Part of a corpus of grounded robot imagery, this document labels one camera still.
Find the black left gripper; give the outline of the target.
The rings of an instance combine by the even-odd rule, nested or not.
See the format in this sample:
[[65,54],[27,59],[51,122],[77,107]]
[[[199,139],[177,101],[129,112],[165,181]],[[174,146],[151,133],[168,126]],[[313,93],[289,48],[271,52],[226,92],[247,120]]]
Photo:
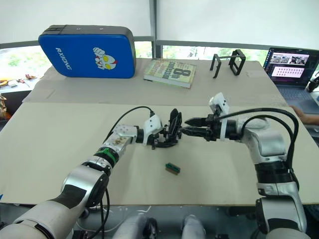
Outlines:
[[169,148],[175,146],[181,139],[182,113],[177,109],[173,109],[169,119],[169,133],[161,131],[150,135],[150,146],[152,149]]

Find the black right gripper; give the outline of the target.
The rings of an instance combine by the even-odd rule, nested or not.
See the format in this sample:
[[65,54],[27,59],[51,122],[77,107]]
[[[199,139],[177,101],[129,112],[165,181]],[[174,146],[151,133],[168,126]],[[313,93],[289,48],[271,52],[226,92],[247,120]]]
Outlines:
[[181,132],[188,136],[202,137],[207,141],[216,141],[220,139],[221,122],[214,114],[209,114],[207,118],[190,118],[185,124],[187,127],[182,127]]

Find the bystander bare hand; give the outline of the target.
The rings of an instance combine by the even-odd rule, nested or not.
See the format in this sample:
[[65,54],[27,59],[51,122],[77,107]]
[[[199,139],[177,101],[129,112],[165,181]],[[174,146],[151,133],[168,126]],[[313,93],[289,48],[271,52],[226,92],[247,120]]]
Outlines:
[[302,112],[299,108],[290,105],[290,107],[294,110],[296,115],[299,117],[303,124],[307,125],[319,125],[319,116],[318,115],[307,115]]

